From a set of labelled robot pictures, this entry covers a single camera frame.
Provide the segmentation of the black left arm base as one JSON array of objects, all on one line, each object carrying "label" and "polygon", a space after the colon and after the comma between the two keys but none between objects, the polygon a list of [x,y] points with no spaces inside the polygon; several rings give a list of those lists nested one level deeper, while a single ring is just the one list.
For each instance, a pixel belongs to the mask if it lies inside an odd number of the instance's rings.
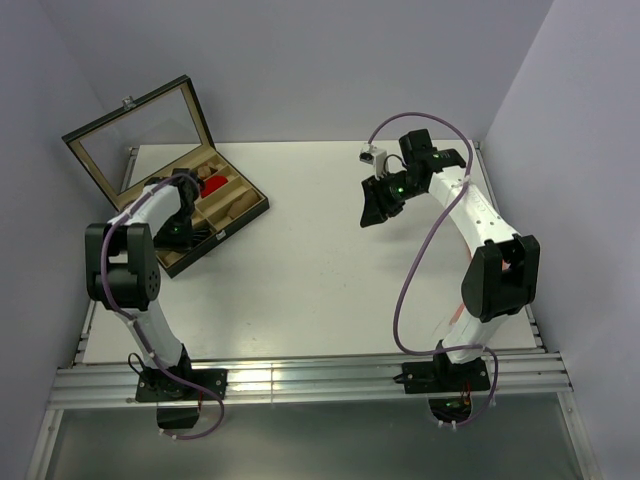
[{"label": "black left arm base", "polygon": [[[141,366],[137,369],[131,360],[129,367],[138,375],[135,401],[155,403],[156,423],[160,429],[183,433],[200,420],[202,402],[211,400],[208,394],[184,383],[177,382],[159,369]],[[226,394],[228,371],[222,368],[193,369],[190,361],[182,359],[169,372],[185,381],[204,387],[223,400]]]}]

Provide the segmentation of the tan ribbed sock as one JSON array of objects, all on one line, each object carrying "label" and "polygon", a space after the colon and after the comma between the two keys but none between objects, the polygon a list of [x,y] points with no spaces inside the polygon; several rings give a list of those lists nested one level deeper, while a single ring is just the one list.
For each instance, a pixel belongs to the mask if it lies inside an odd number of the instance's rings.
[{"label": "tan ribbed sock", "polygon": [[227,216],[231,220],[235,220],[251,209],[259,200],[260,197],[254,190],[248,190],[231,204]]}]

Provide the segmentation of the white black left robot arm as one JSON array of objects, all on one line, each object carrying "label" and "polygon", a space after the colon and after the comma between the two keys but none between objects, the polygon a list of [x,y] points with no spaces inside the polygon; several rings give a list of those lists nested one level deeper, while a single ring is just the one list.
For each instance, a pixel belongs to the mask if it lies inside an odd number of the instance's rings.
[{"label": "white black left robot arm", "polygon": [[203,187],[189,169],[153,177],[121,213],[90,224],[84,234],[90,298],[125,324],[142,353],[142,365],[162,372],[159,388],[172,399],[191,394],[195,375],[186,347],[158,302],[161,275],[154,240],[165,229],[172,240],[192,241],[191,217]]}]

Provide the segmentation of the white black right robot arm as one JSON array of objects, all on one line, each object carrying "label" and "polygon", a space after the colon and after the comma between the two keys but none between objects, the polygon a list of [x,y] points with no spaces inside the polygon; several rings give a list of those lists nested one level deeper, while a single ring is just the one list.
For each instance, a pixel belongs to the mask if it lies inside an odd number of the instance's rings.
[{"label": "white black right robot arm", "polygon": [[391,173],[385,150],[367,143],[362,162],[374,173],[363,180],[363,228],[400,214],[405,203],[422,194],[437,200],[462,235],[471,261],[461,284],[464,305],[438,351],[446,357],[433,365],[435,383],[452,390],[468,374],[497,329],[535,298],[540,244],[522,236],[495,210],[472,182],[469,163],[455,149],[439,150],[427,130],[411,131],[399,140],[403,167]]}]

